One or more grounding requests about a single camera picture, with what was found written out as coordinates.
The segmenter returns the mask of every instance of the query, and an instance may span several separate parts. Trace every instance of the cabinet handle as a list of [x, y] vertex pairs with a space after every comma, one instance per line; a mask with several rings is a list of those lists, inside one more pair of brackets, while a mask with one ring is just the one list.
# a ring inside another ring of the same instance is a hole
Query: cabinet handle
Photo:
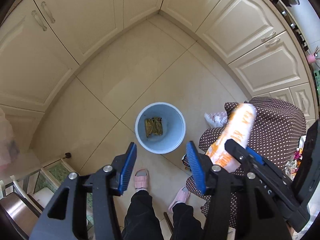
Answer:
[[33, 10], [31, 12], [32, 16], [36, 19], [37, 23], [42, 27], [43, 31], [45, 32], [47, 30], [47, 27], [44, 26], [43, 22], [41, 21], [41, 19], [39, 18], [39, 16], [37, 15], [37, 12], [35, 10]]
[[43, 1], [41, 3], [42, 8], [45, 10], [45, 12], [47, 13], [47, 16], [50, 18], [51, 23], [55, 23], [56, 20], [53, 18], [52, 13], [50, 12], [50, 10], [47, 7], [47, 4], [45, 3], [45, 1]]
[[273, 38], [274, 36], [276, 36], [276, 32], [272, 32], [270, 35], [268, 35], [267, 37], [264, 37], [261, 39], [262, 42], [265, 42], [267, 40], [270, 40], [271, 38]]
[[270, 46], [275, 45], [279, 41], [280, 41], [280, 38], [276, 38], [273, 42], [266, 44], [266, 48], [269, 48]]

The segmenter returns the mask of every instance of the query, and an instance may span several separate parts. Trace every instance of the orange and white plastic package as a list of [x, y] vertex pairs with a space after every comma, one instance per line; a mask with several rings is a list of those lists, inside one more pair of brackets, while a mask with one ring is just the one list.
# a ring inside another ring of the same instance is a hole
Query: orange and white plastic package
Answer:
[[240, 104], [232, 112], [225, 129], [206, 152], [213, 164], [223, 167], [228, 172], [233, 172], [240, 166], [240, 163], [225, 150], [224, 144], [228, 139], [233, 139], [246, 148], [255, 119], [256, 109], [251, 104]]

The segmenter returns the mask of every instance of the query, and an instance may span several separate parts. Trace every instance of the blue plastic bucket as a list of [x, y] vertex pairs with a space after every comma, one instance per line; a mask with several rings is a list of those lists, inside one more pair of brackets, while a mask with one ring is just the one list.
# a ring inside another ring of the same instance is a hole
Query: blue plastic bucket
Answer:
[[[145, 119], [162, 118], [163, 135], [150, 135], [147, 138]], [[186, 134], [186, 122], [182, 113], [173, 105], [158, 102], [146, 106], [138, 115], [135, 133], [139, 143], [146, 150], [156, 154], [172, 152], [183, 141]]]

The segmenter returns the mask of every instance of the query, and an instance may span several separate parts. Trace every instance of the chair leg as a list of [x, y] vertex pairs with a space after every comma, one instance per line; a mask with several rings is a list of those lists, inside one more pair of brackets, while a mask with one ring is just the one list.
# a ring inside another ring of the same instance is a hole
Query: chair leg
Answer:
[[170, 230], [171, 234], [173, 234], [173, 225], [172, 225], [172, 223], [170, 221], [170, 218], [168, 217], [167, 212], [163, 212], [163, 215], [164, 215], [165, 221], [167, 222], [167, 225], [169, 227], [169, 230]]

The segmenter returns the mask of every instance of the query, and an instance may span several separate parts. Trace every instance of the black pants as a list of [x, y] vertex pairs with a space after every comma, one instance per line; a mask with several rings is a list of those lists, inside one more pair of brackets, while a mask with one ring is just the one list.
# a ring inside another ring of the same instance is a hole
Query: black pants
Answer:
[[[201, 223], [193, 217], [193, 207], [185, 203], [173, 207], [173, 227], [174, 240], [198, 240], [202, 235]], [[122, 237], [124, 240], [164, 240], [147, 191], [140, 190], [132, 196]]]

